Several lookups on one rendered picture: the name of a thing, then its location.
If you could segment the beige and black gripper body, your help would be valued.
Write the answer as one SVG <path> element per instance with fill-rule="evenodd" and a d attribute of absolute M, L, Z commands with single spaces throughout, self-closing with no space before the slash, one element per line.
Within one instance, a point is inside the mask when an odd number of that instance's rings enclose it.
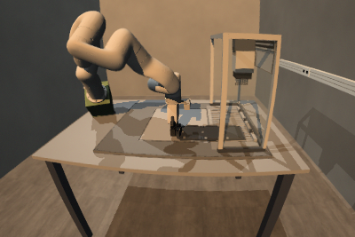
<path fill-rule="evenodd" d="M 167 103 L 165 101 L 165 103 Z M 179 104 L 178 103 L 167 103 L 167 123 L 170 123 L 171 121 L 171 116 L 174 116 L 174 122 L 176 124 L 178 123 L 178 117 L 179 117 Z"/>

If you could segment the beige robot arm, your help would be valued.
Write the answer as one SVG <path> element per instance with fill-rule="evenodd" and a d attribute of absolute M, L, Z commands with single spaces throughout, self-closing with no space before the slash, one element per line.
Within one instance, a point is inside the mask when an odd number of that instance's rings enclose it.
<path fill-rule="evenodd" d="M 167 103 L 184 104 L 184 110 L 190 110 L 191 99 L 181 99 L 179 73 L 173 72 L 158 59 L 153 58 L 126 28 L 116 30 L 105 48 L 100 49 L 100 39 L 105 30 L 106 20 L 100 12 L 85 12 L 76 19 L 67 41 L 67 50 L 77 65 L 76 77 L 89 92 L 89 94 L 86 92 L 86 95 L 90 102 L 99 103 L 107 96 L 107 89 L 101 84 L 97 74 L 98 66 L 121 71 L 127 64 L 134 72 L 150 78 L 148 88 L 165 94 Z"/>

